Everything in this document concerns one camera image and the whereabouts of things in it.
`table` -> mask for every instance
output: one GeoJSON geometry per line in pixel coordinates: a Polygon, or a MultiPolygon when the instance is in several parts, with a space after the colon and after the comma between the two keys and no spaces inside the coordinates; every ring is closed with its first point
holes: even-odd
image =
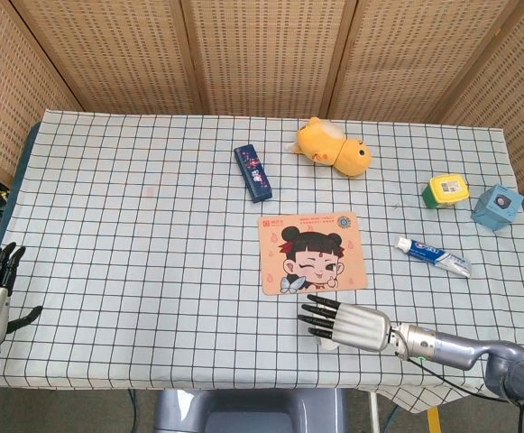
{"type": "MultiPolygon", "coordinates": [[[[488,187],[516,188],[502,131],[340,122],[374,157],[364,176],[348,179],[289,151],[304,123],[46,112],[3,239],[27,247],[11,318],[44,310],[4,342],[0,383],[357,387],[411,411],[461,397],[390,352],[318,348],[296,320],[305,296],[262,294],[259,216],[349,208],[359,216],[368,289],[328,297],[524,345],[524,215],[496,234],[470,218],[488,187]],[[232,149],[247,143],[270,179],[271,200],[252,203],[234,163],[232,149]],[[427,209],[421,191],[444,172],[463,174],[471,199],[427,209]],[[474,277],[410,260],[392,247],[398,235],[461,253],[474,277]]],[[[483,391],[484,364],[469,372],[427,366],[483,391]]]]}

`toothpaste cap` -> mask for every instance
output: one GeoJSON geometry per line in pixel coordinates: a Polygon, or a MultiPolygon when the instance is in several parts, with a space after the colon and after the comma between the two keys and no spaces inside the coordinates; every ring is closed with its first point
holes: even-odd
{"type": "Polygon", "coordinates": [[[405,237],[399,237],[394,246],[399,250],[402,250],[404,253],[407,253],[412,246],[412,241],[405,237]]]}

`toothpaste tube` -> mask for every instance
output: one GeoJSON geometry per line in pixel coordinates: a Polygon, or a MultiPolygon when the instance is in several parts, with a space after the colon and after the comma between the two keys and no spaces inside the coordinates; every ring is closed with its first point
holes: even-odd
{"type": "Polygon", "coordinates": [[[405,237],[400,237],[394,246],[408,255],[412,255],[424,262],[432,263],[438,268],[459,273],[466,278],[471,276],[472,264],[470,262],[439,248],[406,239],[405,237]]]}

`yellow plush toy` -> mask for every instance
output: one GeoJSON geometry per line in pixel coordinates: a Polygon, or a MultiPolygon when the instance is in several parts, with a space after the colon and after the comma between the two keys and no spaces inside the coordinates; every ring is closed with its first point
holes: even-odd
{"type": "Polygon", "coordinates": [[[364,173],[372,161],[370,149],[362,140],[346,137],[336,125],[317,117],[298,131],[295,152],[318,164],[333,165],[346,176],[364,173]]]}

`cartoon girl mouse pad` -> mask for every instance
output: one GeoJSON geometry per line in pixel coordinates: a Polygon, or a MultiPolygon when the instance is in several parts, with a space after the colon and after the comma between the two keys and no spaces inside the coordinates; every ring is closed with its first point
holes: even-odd
{"type": "Polygon", "coordinates": [[[259,227],[265,294],[366,287],[353,212],[263,216],[259,227]]]}

